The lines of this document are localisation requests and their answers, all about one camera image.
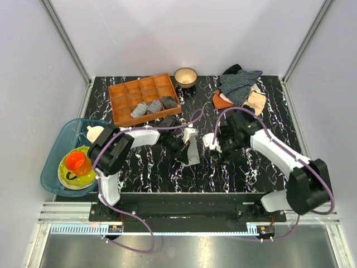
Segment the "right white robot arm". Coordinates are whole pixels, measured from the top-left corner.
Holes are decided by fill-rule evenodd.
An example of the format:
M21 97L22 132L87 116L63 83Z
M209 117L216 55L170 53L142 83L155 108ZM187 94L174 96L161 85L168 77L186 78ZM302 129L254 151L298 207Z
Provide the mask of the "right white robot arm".
M231 107L219 115L214 132L202 138L216 165L226 165L233 154L251 148L265 156L288 178L285 190L270 192L253 207L259 221L266 221L278 210L292 210L302 216L309 212L328 215L335 208L334 196L326 163L311 160L279 140L254 112Z

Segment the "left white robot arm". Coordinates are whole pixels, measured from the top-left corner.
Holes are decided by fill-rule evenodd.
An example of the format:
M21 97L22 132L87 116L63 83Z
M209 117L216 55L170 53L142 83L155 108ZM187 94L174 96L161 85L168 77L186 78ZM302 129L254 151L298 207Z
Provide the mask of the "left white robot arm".
M131 149L141 146L161 145L174 153L176 161L188 165L189 149L197 136L197 130L186 125L178 125L171 117L161 123L143 127L117 127L107 125L98 133L95 128L88 131L92 138L87 156L91 161L98 181L98 199L104 204L101 215L108 221L120 216L120 193L117 189L117 174L124 165Z

